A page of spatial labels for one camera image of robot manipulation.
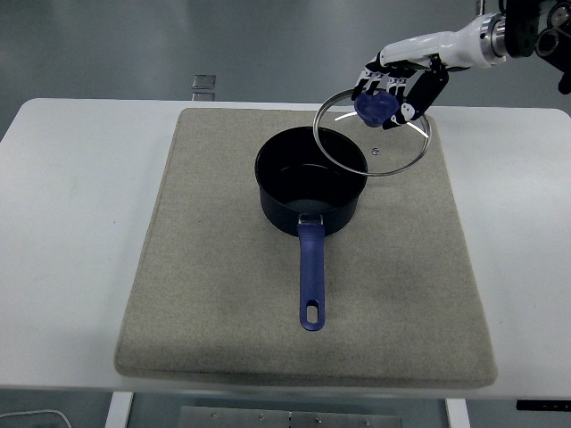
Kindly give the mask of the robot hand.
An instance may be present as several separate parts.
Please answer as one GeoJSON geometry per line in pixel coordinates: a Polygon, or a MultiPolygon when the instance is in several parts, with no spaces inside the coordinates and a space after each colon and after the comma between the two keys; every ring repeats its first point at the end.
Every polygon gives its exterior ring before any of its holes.
{"type": "Polygon", "coordinates": [[[458,31],[386,45],[364,66],[352,90],[352,100],[363,93],[393,96],[399,107],[384,115],[384,130],[418,119],[448,84],[450,73],[492,66],[493,49],[484,21],[484,17],[476,18],[458,31]]]}

